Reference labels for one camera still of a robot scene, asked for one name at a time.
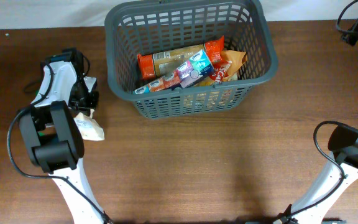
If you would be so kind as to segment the beige paper bag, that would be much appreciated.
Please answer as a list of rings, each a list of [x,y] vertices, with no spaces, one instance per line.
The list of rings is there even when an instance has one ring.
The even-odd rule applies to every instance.
[[[74,117],[74,122],[76,123],[81,137],[83,140],[88,141],[103,141],[104,130],[103,128],[93,119],[94,109],[90,110],[90,115],[87,116],[83,113],[78,113]]]

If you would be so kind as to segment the grey plastic shopping basket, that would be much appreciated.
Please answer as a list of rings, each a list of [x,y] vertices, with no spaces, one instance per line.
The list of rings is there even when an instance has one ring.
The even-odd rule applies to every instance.
[[[229,110],[277,72],[262,5],[258,0],[131,1],[118,4],[104,22],[108,85],[146,118]],[[238,79],[218,85],[135,94],[141,74],[137,55],[223,38],[224,48],[245,52]]]

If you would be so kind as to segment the orange biscuit packet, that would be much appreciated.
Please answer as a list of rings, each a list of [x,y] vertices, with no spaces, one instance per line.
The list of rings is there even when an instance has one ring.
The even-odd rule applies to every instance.
[[[221,52],[224,48],[224,36],[217,40],[211,40],[204,44],[182,47],[164,52],[137,55],[141,79],[152,80],[164,76],[179,67],[200,50],[204,50],[212,64],[222,60]]]

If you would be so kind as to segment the orange coffee sachet bag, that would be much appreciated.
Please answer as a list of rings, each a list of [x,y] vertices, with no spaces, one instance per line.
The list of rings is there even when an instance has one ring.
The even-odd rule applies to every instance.
[[[246,52],[223,50],[222,60],[213,65],[214,73],[200,81],[195,86],[218,85],[224,82],[238,80],[238,71],[247,61]]]

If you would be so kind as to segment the tissue multipack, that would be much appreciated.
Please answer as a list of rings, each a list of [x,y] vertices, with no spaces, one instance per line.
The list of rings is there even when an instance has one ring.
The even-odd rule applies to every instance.
[[[193,86],[214,72],[213,64],[204,50],[200,50],[174,69],[136,90],[134,94],[140,95],[166,89],[186,88]]]

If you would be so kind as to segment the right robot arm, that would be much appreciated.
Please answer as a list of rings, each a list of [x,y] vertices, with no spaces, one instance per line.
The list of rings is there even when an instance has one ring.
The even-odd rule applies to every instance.
[[[328,142],[329,153],[318,144],[318,131],[324,125],[335,125]],[[342,193],[358,179],[358,129],[339,121],[323,121],[313,133],[318,152],[327,159],[321,173],[308,191],[274,223],[322,223],[329,209]]]

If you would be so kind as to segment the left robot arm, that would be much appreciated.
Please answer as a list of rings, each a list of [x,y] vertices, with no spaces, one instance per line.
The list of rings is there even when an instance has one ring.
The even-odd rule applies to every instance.
[[[85,146],[76,115],[91,115],[99,93],[88,76],[90,61],[76,48],[46,58],[37,96],[21,109],[17,124],[31,163],[52,179],[63,195],[75,223],[112,223],[96,201],[83,166]]]

